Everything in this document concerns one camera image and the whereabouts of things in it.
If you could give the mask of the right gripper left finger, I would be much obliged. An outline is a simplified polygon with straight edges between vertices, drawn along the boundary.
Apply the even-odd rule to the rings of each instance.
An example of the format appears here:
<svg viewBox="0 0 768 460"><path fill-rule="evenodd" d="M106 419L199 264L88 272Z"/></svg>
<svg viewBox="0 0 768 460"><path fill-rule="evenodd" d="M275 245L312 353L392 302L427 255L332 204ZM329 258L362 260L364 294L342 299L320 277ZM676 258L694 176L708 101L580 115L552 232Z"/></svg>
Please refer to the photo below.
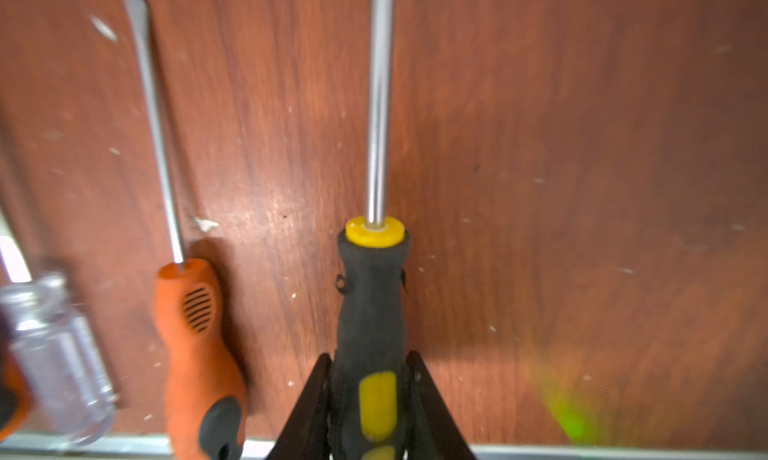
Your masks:
<svg viewBox="0 0 768 460"><path fill-rule="evenodd" d="M267 460L328 460L328 410L332 359L321 354Z"/></svg>

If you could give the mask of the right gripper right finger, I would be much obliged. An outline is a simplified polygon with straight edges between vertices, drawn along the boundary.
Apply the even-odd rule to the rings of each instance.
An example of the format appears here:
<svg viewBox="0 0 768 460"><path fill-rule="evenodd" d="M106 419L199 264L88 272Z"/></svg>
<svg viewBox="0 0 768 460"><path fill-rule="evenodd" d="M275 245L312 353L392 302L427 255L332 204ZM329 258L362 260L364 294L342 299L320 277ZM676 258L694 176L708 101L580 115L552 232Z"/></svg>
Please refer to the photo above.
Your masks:
<svg viewBox="0 0 768 460"><path fill-rule="evenodd" d="M411 377L406 442L408 458L475 460L421 355L410 351L406 356L406 365Z"/></svg>

